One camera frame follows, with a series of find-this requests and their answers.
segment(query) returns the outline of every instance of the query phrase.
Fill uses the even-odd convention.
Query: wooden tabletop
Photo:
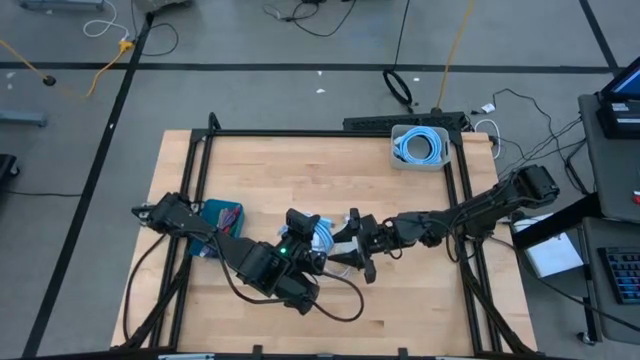
[[[150,202],[178,191],[189,136],[190,131],[165,132]],[[479,194],[497,181],[490,142],[486,134],[465,133],[463,138],[473,193]],[[279,240],[276,232],[290,207],[338,223],[351,207],[379,221],[398,212],[449,207],[442,172],[394,170],[389,153],[389,140],[383,138],[216,137],[204,198],[242,203],[243,236],[273,243]],[[462,200],[458,166],[452,165]],[[198,168],[196,161],[194,179]],[[192,183],[191,195],[196,181]],[[499,226],[496,236],[511,241],[505,227]],[[158,237],[151,230],[140,230],[132,265]],[[145,260],[135,278],[130,332],[157,301],[167,245],[165,241]],[[492,242],[484,248],[496,307],[524,343],[535,349],[515,255]],[[375,283],[366,285],[363,275],[355,271],[349,277],[365,296],[365,311],[359,320],[345,324],[316,309],[300,316],[280,304],[248,304],[231,292],[218,261],[196,258],[179,350],[248,353],[261,344],[265,353],[387,355],[406,347],[412,355],[472,355],[460,272],[444,245],[429,249],[418,244],[406,249],[398,261],[382,254],[373,260],[378,270]],[[337,264],[331,266],[340,270]],[[235,277],[234,283],[246,295],[260,298]],[[320,285],[318,302],[327,310],[343,317],[357,312],[358,297],[352,289],[335,281]],[[490,349],[484,312],[479,304],[477,308],[484,347]],[[170,305],[165,315],[164,344],[173,309]],[[122,309],[114,345],[124,340],[121,321]]]

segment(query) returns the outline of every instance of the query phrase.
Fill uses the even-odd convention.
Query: gray floor
[[[129,3],[113,1],[119,22],[131,28]],[[634,36],[634,0],[589,0],[619,64],[640,54]],[[389,63],[393,61],[404,10],[400,0],[360,0],[344,27],[327,39],[311,37],[291,23],[262,12],[263,1],[196,0],[156,18],[180,33],[180,46],[161,63]],[[276,0],[283,10],[294,0]],[[348,8],[328,0],[308,26],[325,31]],[[443,64],[465,1],[413,1],[400,53],[403,64]],[[136,11],[138,24],[142,15]],[[111,13],[55,9],[29,12],[14,1],[0,3],[0,34],[33,61],[106,62],[114,55],[118,29],[101,38],[82,34],[82,24]],[[166,28],[151,33],[145,51],[171,44]],[[0,62],[13,61],[0,51]],[[128,57],[121,60],[128,62]],[[606,66],[578,0],[486,0],[476,4],[455,60],[460,65]],[[85,90],[93,71],[55,70],[61,84]],[[23,173],[16,190],[80,193],[120,88],[124,71],[108,71],[89,100],[69,98],[43,87],[26,70],[0,71],[0,108],[43,111],[47,128],[0,125],[0,152],[20,157]],[[417,112],[428,112],[438,95],[441,74],[403,73]],[[577,96],[600,89],[610,75],[452,73],[442,107],[470,111],[509,87],[535,97],[557,131],[577,118]],[[528,150],[548,136],[546,119],[526,100],[509,94],[497,99],[489,117],[501,136]],[[69,266],[39,355],[106,349],[124,289],[138,232],[129,215],[146,198],[160,139],[165,129],[204,126],[216,112],[224,128],[339,129],[352,116],[402,114],[379,72],[324,71],[137,71],[115,130],[102,174]],[[474,117],[473,121],[483,117]],[[563,145],[580,140],[576,126]],[[552,150],[549,146],[544,152]],[[517,160],[505,145],[498,169]],[[568,183],[559,157],[537,161],[547,166],[562,194],[555,210],[579,198]],[[576,165],[588,187],[593,176],[582,150]],[[0,201],[0,358],[18,357],[38,312],[59,255],[77,199],[6,196]],[[575,358],[640,359],[640,348],[605,340],[591,348],[575,340],[584,330],[582,309],[523,277],[539,348]]]

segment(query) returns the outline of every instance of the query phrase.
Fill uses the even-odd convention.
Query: chair wheel
[[[20,175],[20,168],[14,165],[9,171],[9,176],[16,177],[18,175]]]
[[[589,345],[589,346],[596,345],[596,342],[591,340],[591,338],[589,338],[589,334],[587,334],[586,332],[580,332],[576,335],[576,337],[578,338],[578,340],[580,340],[580,342],[582,342],[585,345]]]

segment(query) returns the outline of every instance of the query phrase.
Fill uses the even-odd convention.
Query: laptop
[[[598,121],[609,139],[640,139],[640,57],[598,93]]]

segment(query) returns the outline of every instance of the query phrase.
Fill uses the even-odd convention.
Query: yellow cable
[[[447,77],[449,76],[449,67],[453,62],[453,57],[455,56],[456,49],[458,48],[458,43],[462,38],[462,34],[464,33],[464,28],[467,26],[467,20],[469,16],[473,12],[473,4],[475,0],[469,0],[469,6],[467,7],[467,12],[464,14],[464,19],[462,20],[462,25],[460,25],[460,29],[458,29],[458,33],[456,34],[456,39],[453,41],[453,45],[451,45],[451,51],[449,51],[449,58],[447,58],[447,65],[444,67],[444,74],[442,75],[442,83],[440,84],[440,95],[438,95],[438,102],[436,102],[436,109],[440,108],[440,103],[442,102],[442,98],[444,97],[445,89],[447,88]]]
[[[15,51],[5,41],[0,40],[0,45],[4,46],[7,50],[9,50],[9,52],[11,52],[13,54],[13,56],[15,56],[18,60],[22,61],[22,63],[24,63],[29,69],[33,70],[42,79],[47,79],[48,78],[47,74],[45,74],[42,71],[38,70],[35,66],[33,66],[27,59],[25,59],[17,51]],[[80,97],[80,98],[84,98],[84,99],[86,99],[89,96],[91,96],[93,94],[94,90],[96,89],[96,86],[98,85],[98,80],[100,79],[100,76],[102,76],[102,74],[105,72],[105,70],[107,70],[108,68],[113,66],[113,64],[115,64],[116,61],[118,61],[122,57],[122,55],[124,55],[124,53],[126,53],[131,48],[133,48],[133,43],[130,42],[130,41],[122,40],[122,41],[120,41],[120,43],[118,45],[120,46],[120,51],[118,52],[118,55],[113,60],[111,60],[110,63],[108,63],[105,67],[103,67],[102,69],[100,69],[100,71],[98,71],[96,73],[96,75],[93,77],[93,82],[91,83],[91,87],[89,88],[89,91],[87,91],[87,93],[84,96],[78,95],[73,90],[67,89],[66,87],[58,87],[60,92],[65,94],[65,95],[68,95],[68,96]]]

